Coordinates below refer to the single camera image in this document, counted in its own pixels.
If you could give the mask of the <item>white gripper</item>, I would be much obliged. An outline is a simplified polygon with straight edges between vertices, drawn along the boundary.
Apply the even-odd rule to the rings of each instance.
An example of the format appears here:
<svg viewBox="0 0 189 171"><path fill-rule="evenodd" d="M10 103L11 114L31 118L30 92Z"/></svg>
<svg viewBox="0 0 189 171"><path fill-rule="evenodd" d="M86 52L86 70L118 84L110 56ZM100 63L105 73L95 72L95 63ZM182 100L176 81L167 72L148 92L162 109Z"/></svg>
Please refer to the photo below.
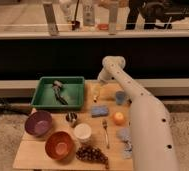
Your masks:
<svg viewBox="0 0 189 171"><path fill-rule="evenodd" d="M97 78L97 80L101 82L102 84L106 84L111 79L112 79L112 76L106 69L102 69Z"/></svg>

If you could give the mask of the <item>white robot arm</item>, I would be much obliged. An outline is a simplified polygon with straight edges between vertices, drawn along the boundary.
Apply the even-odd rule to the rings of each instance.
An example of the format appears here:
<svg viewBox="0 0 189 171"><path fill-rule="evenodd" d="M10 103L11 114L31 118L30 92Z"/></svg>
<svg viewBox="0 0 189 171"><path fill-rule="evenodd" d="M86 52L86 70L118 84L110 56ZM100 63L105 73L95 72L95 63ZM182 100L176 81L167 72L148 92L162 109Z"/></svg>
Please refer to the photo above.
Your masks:
<svg viewBox="0 0 189 171"><path fill-rule="evenodd" d="M170 129L170 113L151 92L124 71L122 56L106 56L98 80L114 78L131 100L133 171L180 171Z"/></svg>

